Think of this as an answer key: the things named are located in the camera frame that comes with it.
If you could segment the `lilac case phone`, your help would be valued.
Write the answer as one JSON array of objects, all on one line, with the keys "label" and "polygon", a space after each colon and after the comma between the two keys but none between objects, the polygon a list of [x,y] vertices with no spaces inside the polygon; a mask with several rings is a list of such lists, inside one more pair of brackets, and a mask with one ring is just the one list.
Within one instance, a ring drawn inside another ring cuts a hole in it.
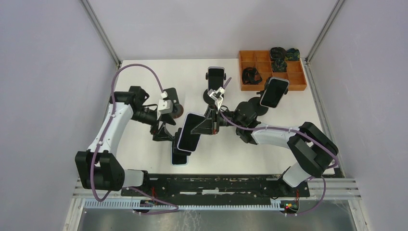
[{"label": "lilac case phone", "polygon": [[204,115],[187,113],[180,132],[177,148],[181,151],[195,152],[200,140],[200,134],[192,134],[192,130],[205,120]]}]

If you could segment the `blue case phone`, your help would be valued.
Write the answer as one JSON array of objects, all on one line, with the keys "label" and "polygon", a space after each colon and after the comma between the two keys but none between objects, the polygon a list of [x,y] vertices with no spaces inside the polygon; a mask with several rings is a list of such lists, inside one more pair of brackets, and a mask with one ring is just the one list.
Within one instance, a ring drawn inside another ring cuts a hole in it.
[{"label": "blue case phone", "polygon": [[172,142],[171,150],[171,164],[174,166],[182,166],[188,163],[188,157],[191,155],[191,152],[182,151],[177,148],[175,141]]}]

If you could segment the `brown base phone stand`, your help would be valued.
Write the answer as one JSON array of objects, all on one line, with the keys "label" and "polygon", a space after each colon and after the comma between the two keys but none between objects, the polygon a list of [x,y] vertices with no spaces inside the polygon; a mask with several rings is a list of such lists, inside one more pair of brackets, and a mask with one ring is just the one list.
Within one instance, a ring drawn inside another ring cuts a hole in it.
[{"label": "brown base phone stand", "polygon": [[172,112],[170,113],[171,117],[173,119],[180,118],[184,113],[184,108],[179,101],[177,90],[175,88],[168,88],[164,89],[164,91],[167,93],[166,99],[172,101],[173,107]]}]

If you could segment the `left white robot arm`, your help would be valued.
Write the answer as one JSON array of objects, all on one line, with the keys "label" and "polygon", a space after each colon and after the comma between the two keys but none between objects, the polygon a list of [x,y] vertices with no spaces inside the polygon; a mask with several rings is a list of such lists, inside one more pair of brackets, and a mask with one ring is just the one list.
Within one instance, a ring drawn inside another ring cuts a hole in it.
[{"label": "left white robot arm", "polygon": [[108,114],[95,140],[85,151],[77,152],[75,164],[80,181],[85,189],[119,191],[132,187],[139,196],[151,191],[146,180],[146,170],[123,169],[116,159],[120,139],[129,121],[150,125],[153,141],[173,141],[174,136],[166,125],[175,125],[176,113],[182,113],[175,88],[165,90],[165,99],[152,110],[145,101],[149,94],[140,86],[131,86],[128,91],[116,91],[109,100]]}]

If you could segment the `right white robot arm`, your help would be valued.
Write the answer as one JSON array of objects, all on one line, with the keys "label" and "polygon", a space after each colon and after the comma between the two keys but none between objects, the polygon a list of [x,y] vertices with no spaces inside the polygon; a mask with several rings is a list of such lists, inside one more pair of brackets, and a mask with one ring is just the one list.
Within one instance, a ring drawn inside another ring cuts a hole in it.
[{"label": "right white robot arm", "polygon": [[241,102],[233,111],[226,106],[210,105],[204,115],[187,119],[185,134],[215,135],[220,127],[232,126],[245,143],[289,149],[296,163],[280,177],[278,191],[283,196],[291,196],[300,183],[320,178],[324,171],[338,166],[337,146],[315,124],[304,122],[297,127],[279,127],[261,123],[257,117],[251,102]]}]

